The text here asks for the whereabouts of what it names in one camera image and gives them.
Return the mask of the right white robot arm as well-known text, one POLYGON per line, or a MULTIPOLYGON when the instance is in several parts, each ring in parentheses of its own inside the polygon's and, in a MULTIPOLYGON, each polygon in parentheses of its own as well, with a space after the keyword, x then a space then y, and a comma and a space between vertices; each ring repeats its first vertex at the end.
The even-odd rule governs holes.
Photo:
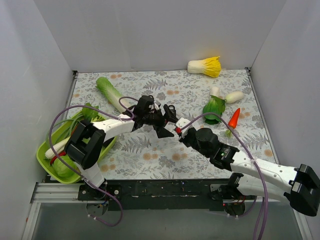
POLYGON ((306 216, 315 217, 320 206, 320 179, 306 164, 299 167, 251 159, 244 151, 219 141, 209 128, 175 128, 179 141, 198 151, 215 167, 238 174, 226 186, 232 199, 259 196, 289 204, 306 216))

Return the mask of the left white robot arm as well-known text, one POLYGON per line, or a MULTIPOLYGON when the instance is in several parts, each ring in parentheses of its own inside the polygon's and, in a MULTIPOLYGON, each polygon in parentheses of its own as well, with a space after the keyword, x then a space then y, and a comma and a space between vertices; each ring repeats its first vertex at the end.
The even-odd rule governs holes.
POLYGON ((106 187, 98 160, 103 146, 114 137, 131 133, 143 125, 153 126, 159 139, 173 137, 174 134, 165 128, 167 123, 176 123, 178 118, 173 105, 165 104, 162 113, 161 105, 149 95, 139 98, 136 105, 126 109, 117 117, 98 122, 82 120, 64 147, 68 157, 75 162, 80 176, 90 185, 89 194, 95 200, 106 196, 106 187))

